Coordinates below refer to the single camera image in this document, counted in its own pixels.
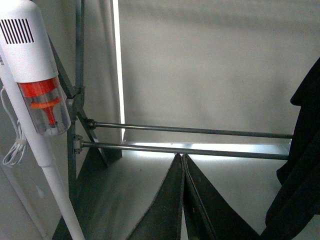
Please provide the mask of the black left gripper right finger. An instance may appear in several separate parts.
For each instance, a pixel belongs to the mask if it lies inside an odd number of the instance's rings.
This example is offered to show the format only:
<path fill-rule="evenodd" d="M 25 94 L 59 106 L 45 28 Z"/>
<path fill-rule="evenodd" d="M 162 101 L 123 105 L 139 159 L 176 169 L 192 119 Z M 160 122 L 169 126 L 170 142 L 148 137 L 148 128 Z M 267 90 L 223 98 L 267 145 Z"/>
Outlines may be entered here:
<path fill-rule="evenodd" d="M 259 240 L 260 235 L 237 214 L 195 162 L 182 156 L 185 169 L 183 208 L 189 240 Z"/>

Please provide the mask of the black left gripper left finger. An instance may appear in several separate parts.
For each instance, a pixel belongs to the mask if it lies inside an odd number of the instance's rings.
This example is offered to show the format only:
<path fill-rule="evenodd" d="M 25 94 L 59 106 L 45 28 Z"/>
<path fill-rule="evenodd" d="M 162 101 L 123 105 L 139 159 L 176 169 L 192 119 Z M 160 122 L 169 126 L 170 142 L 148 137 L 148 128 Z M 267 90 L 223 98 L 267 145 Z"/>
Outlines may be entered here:
<path fill-rule="evenodd" d="M 128 240 L 179 240 L 185 168 L 180 154 L 176 154 L 151 205 L 128 235 Z"/>

